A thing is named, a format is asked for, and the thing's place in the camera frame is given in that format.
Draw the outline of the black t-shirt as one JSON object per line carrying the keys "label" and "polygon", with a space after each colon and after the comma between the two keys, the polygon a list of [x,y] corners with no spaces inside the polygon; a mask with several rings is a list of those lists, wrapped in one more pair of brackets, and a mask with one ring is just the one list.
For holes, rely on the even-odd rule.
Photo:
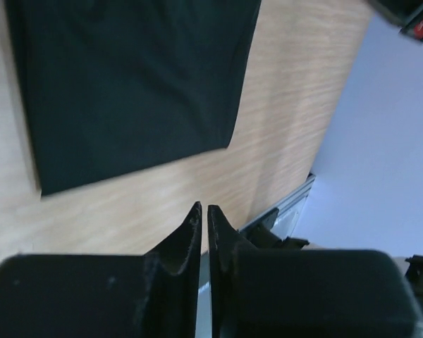
{"label": "black t-shirt", "polygon": [[231,142],[259,1],[7,1],[42,194]]}

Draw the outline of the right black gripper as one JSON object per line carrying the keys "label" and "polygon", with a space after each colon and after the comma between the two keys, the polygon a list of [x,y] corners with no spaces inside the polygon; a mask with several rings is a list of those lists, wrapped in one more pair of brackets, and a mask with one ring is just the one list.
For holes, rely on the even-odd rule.
{"label": "right black gripper", "polygon": [[368,4],[402,35],[423,42],[423,0],[369,0]]}

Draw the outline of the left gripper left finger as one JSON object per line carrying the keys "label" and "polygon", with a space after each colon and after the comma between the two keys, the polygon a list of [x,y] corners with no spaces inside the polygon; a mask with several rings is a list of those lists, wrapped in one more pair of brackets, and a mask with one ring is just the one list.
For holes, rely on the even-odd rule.
{"label": "left gripper left finger", "polygon": [[194,337],[202,207],[133,255],[17,254],[0,263],[0,337]]}

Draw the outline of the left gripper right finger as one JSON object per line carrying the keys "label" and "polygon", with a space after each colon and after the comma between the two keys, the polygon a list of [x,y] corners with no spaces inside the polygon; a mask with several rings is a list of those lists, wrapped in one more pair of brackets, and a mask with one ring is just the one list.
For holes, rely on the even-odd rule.
{"label": "left gripper right finger", "polygon": [[423,312],[372,250],[259,249],[207,211],[214,337],[420,337]]}

